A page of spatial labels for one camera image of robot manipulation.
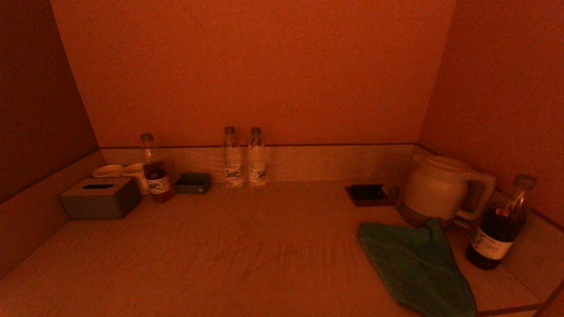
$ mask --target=plastic bottle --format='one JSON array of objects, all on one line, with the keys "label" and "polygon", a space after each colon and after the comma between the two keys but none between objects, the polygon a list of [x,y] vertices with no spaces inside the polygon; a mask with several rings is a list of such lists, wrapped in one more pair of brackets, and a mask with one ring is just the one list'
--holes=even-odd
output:
[{"label": "plastic bottle", "polygon": [[527,220],[525,196],[535,187],[536,178],[519,174],[514,194],[507,204],[492,204],[484,215],[478,232],[466,250],[470,263],[485,270],[496,268]]},{"label": "plastic bottle", "polygon": [[223,168],[228,187],[240,188],[241,180],[241,147],[235,134],[235,128],[225,127],[225,141],[223,142]]},{"label": "plastic bottle", "polygon": [[166,202],[174,196],[164,161],[159,157],[158,149],[153,144],[153,135],[141,135],[143,142],[143,171],[149,184],[151,197],[155,202]]},{"label": "plastic bottle", "polygon": [[266,149],[261,136],[261,128],[250,130],[249,142],[249,186],[257,188],[266,185]]}]

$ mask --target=wall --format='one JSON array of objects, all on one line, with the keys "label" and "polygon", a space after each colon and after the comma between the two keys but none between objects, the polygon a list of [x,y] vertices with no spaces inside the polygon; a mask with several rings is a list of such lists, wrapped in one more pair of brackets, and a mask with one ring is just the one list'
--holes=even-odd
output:
[{"label": "wall", "polygon": [[416,142],[455,0],[51,0],[101,147]]},{"label": "wall", "polygon": [[0,202],[98,148],[48,1],[0,1]]},{"label": "wall", "polygon": [[419,139],[493,174],[538,178],[564,224],[564,2],[460,0]]}]

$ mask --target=electric kettle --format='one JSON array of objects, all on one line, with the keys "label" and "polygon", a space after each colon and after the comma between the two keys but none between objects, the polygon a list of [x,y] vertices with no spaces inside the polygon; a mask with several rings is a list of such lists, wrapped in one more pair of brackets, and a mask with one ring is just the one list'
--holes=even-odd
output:
[{"label": "electric kettle", "polygon": [[[495,177],[444,156],[414,155],[413,161],[415,168],[408,176],[399,207],[406,221],[420,226],[430,218],[440,218],[443,227],[448,227],[452,222],[465,226],[465,221],[480,217],[494,190]],[[485,190],[474,210],[462,210],[469,181],[482,183]]]}]

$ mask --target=green towel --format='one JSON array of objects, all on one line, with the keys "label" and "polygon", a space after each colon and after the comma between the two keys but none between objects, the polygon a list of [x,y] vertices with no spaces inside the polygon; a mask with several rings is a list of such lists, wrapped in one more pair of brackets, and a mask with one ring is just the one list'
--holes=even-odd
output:
[{"label": "green towel", "polygon": [[439,219],[419,229],[363,223],[360,242],[397,302],[427,317],[476,316]]}]

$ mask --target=dark liquid bottle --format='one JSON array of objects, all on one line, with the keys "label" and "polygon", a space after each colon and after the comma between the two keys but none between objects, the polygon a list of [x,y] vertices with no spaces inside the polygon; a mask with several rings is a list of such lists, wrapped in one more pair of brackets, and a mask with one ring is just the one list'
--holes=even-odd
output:
[{"label": "dark liquid bottle", "polygon": [[479,268],[496,268],[527,220],[527,208],[523,201],[525,193],[535,187],[536,179],[519,174],[513,184],[518,189],[511,201],[506,205],[490,206],[476,236],[466,250],[468,261]]},{"label": "dark liquid bottle", "polygon": [[169,201],[174,196],[174,188],[170,184],[165,163],[156,158],[157,148],[152,145],[153,135],[142,134],[141,141],[143,142],[143,171],[149,183],[151,197],[155,202]]}]

